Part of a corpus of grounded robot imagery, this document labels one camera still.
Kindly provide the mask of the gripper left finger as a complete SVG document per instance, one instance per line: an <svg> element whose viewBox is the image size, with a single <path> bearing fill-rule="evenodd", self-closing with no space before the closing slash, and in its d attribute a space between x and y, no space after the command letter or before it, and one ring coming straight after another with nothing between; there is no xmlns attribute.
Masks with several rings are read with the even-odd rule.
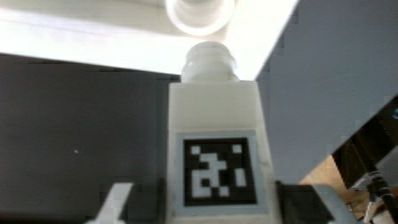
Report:
<svg viewBox="0 0 398 224"><path fill-rule="evenodd" d="M133 183L115 183L106 194L96 218L85 224L126 224L121 219Z"/></svg>

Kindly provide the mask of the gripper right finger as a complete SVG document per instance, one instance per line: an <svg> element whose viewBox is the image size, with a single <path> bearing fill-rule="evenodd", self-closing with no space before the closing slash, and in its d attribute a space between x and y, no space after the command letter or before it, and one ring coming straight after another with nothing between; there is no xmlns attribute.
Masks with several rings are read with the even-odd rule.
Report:
<svg viewBox="0 0 398 224"><path fill-rule="evenodd" d="M359 224L330 186L277 182L277 196L282 224Z"/></svg>

